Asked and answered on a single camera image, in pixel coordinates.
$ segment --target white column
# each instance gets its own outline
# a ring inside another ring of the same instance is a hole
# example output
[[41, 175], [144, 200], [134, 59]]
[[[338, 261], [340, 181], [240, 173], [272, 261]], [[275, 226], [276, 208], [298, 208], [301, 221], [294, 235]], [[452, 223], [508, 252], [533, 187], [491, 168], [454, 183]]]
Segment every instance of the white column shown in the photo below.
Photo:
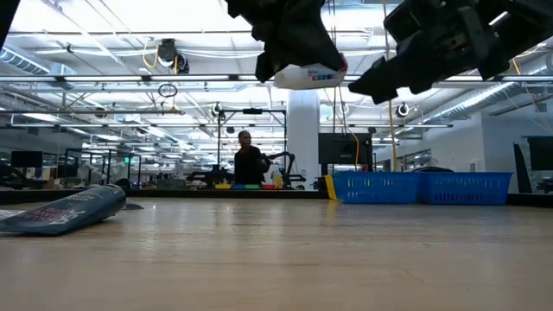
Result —
[[317, 91], [291, 91], [288, 102], [288, 152], [296, 155], [294, 174], [303, 175], [306, 190], [321, 175], [319, 169], [319, 95]]

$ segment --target wall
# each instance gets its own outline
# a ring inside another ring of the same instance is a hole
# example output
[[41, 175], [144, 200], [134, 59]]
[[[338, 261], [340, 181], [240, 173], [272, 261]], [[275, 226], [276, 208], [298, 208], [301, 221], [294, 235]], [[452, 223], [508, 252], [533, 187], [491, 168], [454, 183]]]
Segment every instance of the wall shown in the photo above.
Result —
[[[487, 170], [513, 172], [509, 193], [518, 193], [513, 144], [521, 144], [527, 168], [530, 170], [530, 152], [525, 138], [553, 135], [548, 129], [548, 126], [553, 126], [553, 116], [550, 113], [538, 115], [533, 107], [528, 107], [500, 117], [484, 117], [482, 126]], [[529, 175], [533, 183], [542, 177], [540, 172], [529, 172]]]
[[39, 129], [39, 135], [31, 135], [26, 130], [0, 130], [0, 151], [40, 150], [63, 154], [67, 148], [81, 148], [82, 141], [68, 133], [54, 133], [50, 129]]
[[[452, 124], [454, 127], [450, 129], [430, 129], [423, 135], [423, 140], [401, 141], [400, 146], [397, 146], [397, 156], [431, 149], [432, 157], [440, 167], [467, 172], [474, 162], [477, 163], [477, 170], [486, 170], [480, 114]], [[377, 162], [391, 159], [391, 153], [391, 148], [378, 150]]]

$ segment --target black monitor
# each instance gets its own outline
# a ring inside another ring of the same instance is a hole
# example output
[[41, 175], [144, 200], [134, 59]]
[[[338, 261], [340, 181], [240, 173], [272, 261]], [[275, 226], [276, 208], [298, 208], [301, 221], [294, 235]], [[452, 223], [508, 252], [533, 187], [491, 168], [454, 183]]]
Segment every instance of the black monitor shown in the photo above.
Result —
[[11, 151], [13, 168], [41, 168], [42, 151]]
[[[355, 134], [359, 140], [358, 164], [372, 165], [372, 134]], [[355, 164], [357, 143], [352, 134], [320, 133], [319, 164]]]
[[553, 136], [528, 137], [531, 169], [553, 170]]

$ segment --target black shirt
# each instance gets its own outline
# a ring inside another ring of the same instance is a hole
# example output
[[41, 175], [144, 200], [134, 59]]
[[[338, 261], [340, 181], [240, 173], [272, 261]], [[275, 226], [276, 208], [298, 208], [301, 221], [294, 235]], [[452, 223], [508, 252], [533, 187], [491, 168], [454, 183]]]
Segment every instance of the black shirt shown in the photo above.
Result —
[[234, 182], [237, 185], [258, 185], [264, 181], [260, 169], [261, 151], [250, 146], [248, 150], [239, 151], [234, 155]]

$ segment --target blue basket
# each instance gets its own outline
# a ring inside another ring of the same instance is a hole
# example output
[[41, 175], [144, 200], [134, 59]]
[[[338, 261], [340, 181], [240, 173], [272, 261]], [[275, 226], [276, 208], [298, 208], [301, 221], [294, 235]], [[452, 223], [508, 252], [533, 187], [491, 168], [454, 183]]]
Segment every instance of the blue basket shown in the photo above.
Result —
[[416, 203], [420, 174], [339, 172], [333, 174], [338, 200], [346, 204]]
[[434, 205], [504, 205], [512, 173], [422, 173], [420, 201]]

